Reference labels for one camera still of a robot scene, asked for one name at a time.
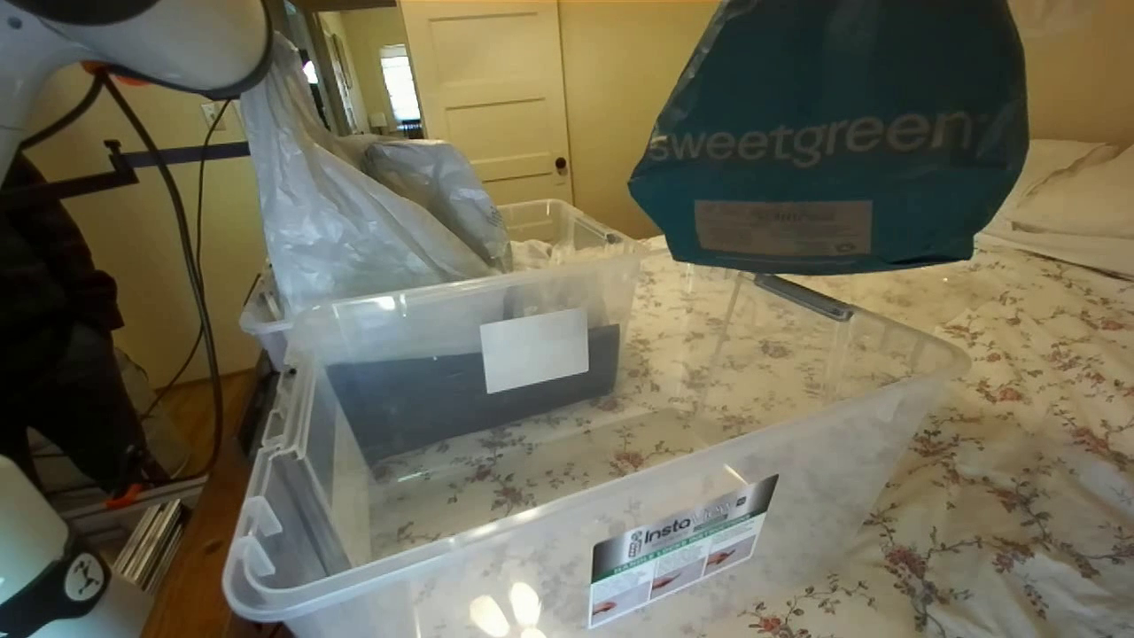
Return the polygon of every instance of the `sweetgreen bag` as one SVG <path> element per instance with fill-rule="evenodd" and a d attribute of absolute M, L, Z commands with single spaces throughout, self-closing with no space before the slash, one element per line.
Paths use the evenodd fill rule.
<path fill-rule="evenodd" d="M 726 0 L 631 195 L 686 263 L 902 268 L 968 260 L 1023 151 L 1007 0 Z"/>

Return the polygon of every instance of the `white door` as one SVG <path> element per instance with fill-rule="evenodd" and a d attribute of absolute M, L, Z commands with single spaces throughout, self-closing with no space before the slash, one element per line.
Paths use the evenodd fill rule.
<path fill-rule="evenodd" d="M 402 0 L 426 135 L 461 150 L 495 202 L 566 198 L 557 0 Z"/>

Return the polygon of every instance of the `paper label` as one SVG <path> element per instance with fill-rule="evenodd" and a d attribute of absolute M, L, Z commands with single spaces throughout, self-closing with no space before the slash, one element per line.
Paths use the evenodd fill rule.
<path fill-rule="evenodd" d="M 871 202 L 699 202 L 694 224 L 710 252 L 871 256 Z"/>
<path fill-rule="evenodd" d="M 485 392 L 521 391 L 592 367 L 583 309 L 481 325 Z"/>
<path fill-rule="evenodd" d="M 631 618 L 694 581 L 707 581 L 754 553 L 777 476 L 710 499 L 699 512 L 664 516 L 605 540 L 592 553 L 588 628 Z"/>

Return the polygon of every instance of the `clear plastic bin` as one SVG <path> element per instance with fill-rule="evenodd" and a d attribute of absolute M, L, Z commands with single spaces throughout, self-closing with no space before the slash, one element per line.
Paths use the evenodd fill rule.
<path fill-rule="evenodd" d="M 386 360 L 374 325 L 395 315 L 396 343 L 415 343 L 415 305 L 396 301 L 327 312 L 323 354 L 269 419 L 224 571 L 247 619 L 337 638 L 707 628 L 839 563 L 846 528 L 964 364 L 785 281 L 754 287 L 655 252 L 619 324 L 615 392 L 381 451 L 334 364 Z"/>
<path fill-rule="evenodd" d="M 560 267 L 564 260 L 583 260 L 609 244 L 631 244 L 631 239 L 596 224 L 592 215 L 585 215 L 583 208 L 560 198 L 501 205 L 501 221 L 512 242 L 521 252 L 529 252 L 529 263 L 534 260 L 544 267 Z M 258 347 L 269 354 L 277 371 L 292 367 L 288 364 L 292 320 L 279 312 L 269 278 L 247 299 L 243 312 L 243 330 L 258 341 Z"/>

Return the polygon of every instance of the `label on bin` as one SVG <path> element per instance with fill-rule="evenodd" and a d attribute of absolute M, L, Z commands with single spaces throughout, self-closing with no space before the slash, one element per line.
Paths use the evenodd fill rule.
<path fill-rule="evenodd" d="M 592 367 L 588 312 L 546 312 L 481 325 L 485 392 L 521 391 Z"/>
<path fill-rule="evenodd" d="M 779 476 L 601 542 L 592 553 L 588 628 L 631 618 L 670 591 L 745 563 L 754 553 L 777 483 Z"/>

